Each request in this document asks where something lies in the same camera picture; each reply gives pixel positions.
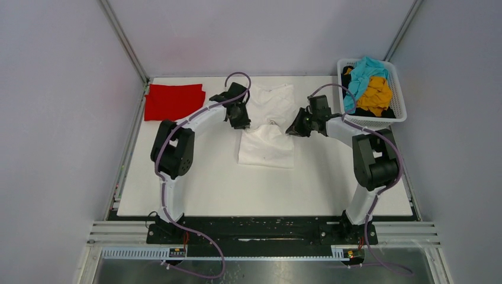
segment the white plastic basket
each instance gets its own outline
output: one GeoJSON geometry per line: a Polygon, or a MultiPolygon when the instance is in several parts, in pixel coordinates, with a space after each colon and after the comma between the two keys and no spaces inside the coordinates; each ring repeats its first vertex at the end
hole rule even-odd
{"type": "MultiPolygon", "coordinates": [[[[340,59],[338,60],[337,68],[338,68],[338,84],[342,84],[342,70],[345,66],[354,66],[356,62],[360,61],[360,59],[340,59]]],[[[397,78],[397,72],[395,67],[390,62],[381,61],[385,68],[389,71],[389,88],[392,90],[392,100],[390,103],[390,107],[394,111],[395,118],[380,118],[380,117],[360,117],[356,115],[348,115],[346,119],[359,124],[361,126],[366,127],[374,127],[374,128],[385,128],[391,125],[394,122],[403,122],[406,120],[406,107],[404,106],[403,93],[401,91],[401,86],[399,85],[399,79],[397,78]]],[[[345,107],[343,105],[343,96],[342,90],[340,89],[340,109],[342,112],[345,107]]]]}

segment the white wall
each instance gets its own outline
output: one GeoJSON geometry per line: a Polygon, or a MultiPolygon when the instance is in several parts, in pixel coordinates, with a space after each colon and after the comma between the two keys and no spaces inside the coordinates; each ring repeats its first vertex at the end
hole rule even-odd
{"type": "Polygon", "coordinates": [[[502,2],[425,1],[392,62],[408,119],[393,127],[455,283],[500,283],[502,2]]]}
{"type": "Polygon", "coordinates": [[[383,59],[413,0],[110,0],[150,76],[330,75],[383,59]]]}
{"type": "Polygon", "coordinates": [[[97,1],[1,1],[0,66],[0,283],[70,283],[141,82],[97,1]]]}

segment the blue cloth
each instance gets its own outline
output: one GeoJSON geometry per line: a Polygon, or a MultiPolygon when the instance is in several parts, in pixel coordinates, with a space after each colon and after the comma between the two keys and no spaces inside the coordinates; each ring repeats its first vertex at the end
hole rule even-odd
{"type": "MultiPolygon", "coordinates": [[[[352,79],[349,83],[349,91],[354,94],[356,101],[366,92],[369,78],[373,76],[384,77],[388,80],[389,71],[384,67],[383,63],[368,56],[365,56],[354,64],[354,69],[350,72],[352,79]]],[[[345,111],[350,111],[354,108],[354,100],[349,94],[343,98],[343,106],[345,107],[345,111]]]]}

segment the red cloth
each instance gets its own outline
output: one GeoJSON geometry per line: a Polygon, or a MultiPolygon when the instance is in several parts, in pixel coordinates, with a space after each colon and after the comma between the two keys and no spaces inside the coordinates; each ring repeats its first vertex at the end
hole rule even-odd
{"type": "Polygon", "coordinates": [[[179,120],[200,109],[204,100],[202,84],[150,85],[144,106],[144,120],[179,120]]]}

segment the white table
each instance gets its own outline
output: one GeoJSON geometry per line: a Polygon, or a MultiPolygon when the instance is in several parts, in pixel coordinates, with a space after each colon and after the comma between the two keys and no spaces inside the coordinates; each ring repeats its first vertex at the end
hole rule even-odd
{"type": "MultiPolygon", "coordinates": [[[[225,78],[155,78],[153,84],[189,85],[201,83],[209,97],[224,91],[225,78]]],[[[247,85],[236,76],[233,80],[247,85]]],[[[307,106],[307,96],[319,86],[336,82],[331,76],[252,77],[263,86],[294,85],[295,103],[307,106]]],[[[337,102],[336,88],[325,88],[337,102]]],[[[332,111],[339,112],[337,104],[332,111]]],[[[125,180],[119,216],[147,215],[160,204],[159,178],[154,174],[150,151],[159,121],[142,121],[125,180]]],[[[186,174],[186,216],[296,216],[341,215],[355,192],[352,149],[343,143],[312,133],[294,137],[294,169],[276,169],[237,164],[241,130],[222,123],[195,137],[194,162],[186,174]]],[[[383,194],[375,215],[412,214],[403,182],[383,194]]]]}

